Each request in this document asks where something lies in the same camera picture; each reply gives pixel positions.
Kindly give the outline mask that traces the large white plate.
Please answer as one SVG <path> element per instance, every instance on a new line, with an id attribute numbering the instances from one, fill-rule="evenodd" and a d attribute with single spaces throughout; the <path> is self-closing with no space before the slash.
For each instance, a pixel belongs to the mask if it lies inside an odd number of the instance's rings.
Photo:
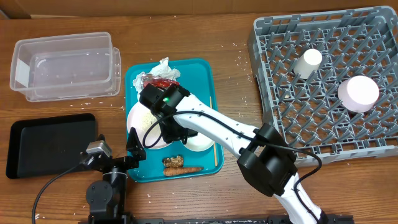
<path id="1" fill-rule="evenodd" d="M 140 102 L 137 102 L 130 110 L 126 127 L 127 132 L 130 132 L 130 129 L 133 127 L 136 130 L 137 136 L 142 142 L 143 137 L 147 130 L 157 121 L 157 118 L 152 115 L 150 109 L 146 108 Z M 159 142 L 155 144 L 151 149 L 162 149 L 170 145 L 170 143 L 166 143 L 161 136 L 161 130 L 159 124 L 157 124 L 147 135 L 146 137 L 146 145 L 149 146 L 153 144 L 158 137 L 160 137 Z"/>

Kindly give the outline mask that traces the small white bowl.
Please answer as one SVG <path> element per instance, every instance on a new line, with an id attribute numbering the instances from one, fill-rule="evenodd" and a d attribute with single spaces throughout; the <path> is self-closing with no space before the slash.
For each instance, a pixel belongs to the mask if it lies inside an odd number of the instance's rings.
<path id="1" fill-rule="evenodd" d="M 194 152 L 202 152 L 214 145 L 214 141 L 206 137 L 202 133 L 198 133 L 194 137 L 189 137 L 184 146 Z"/>

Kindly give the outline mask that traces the white cup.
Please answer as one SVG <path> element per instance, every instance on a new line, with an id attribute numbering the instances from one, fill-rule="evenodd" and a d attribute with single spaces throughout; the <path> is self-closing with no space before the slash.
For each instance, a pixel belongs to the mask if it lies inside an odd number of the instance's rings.
<path id="1" fill-rule="evenodd" d="M 322 54 L 317 49 L 306 50 L 298 59 L 293 71 L 301 79 L 308 79 L 312 72 L 317 71 L 323 60 Z"/>

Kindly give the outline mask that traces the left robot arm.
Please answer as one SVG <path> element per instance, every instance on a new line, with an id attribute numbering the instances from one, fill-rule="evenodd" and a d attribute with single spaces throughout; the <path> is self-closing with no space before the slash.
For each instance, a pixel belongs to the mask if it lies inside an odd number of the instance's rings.
<path id="1" fill-rule="evenodd" d="M 127 172 L 139 167 L 146 159 L 146 152 L 136 129 L 131 128 L 126 150 L 129 156 L 114 158 L 112 150 L 101 135 L 91 142 L 83 154 L 82 164 L 89 170 L 102 173 L 102 179 L 93 182 L 86 190 L 86 201 L 90 206 L 88 223 L 135 223 L 125 211 Z"/>

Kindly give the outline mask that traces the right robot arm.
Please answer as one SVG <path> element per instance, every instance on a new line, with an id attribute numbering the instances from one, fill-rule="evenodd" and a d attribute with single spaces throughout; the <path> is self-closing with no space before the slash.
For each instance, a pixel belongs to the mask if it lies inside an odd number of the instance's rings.
<path id="1" fill-rule="evenodd" d="M 275 197 L 288 213 L 291 223 L 327 223 L 325 212 L 315 205 L 301 183 L 322 166 L 299 176 L 295 165 L 298 151 L 287 145 L 273 126 L 260 128 L 235 121 L 201 102 L 180 85 L 163 90 L 148 84 L 139 100 L 156 117 L 166 143 L 203 134 L 237 158 L 245 181 L 260 193 Z"/>

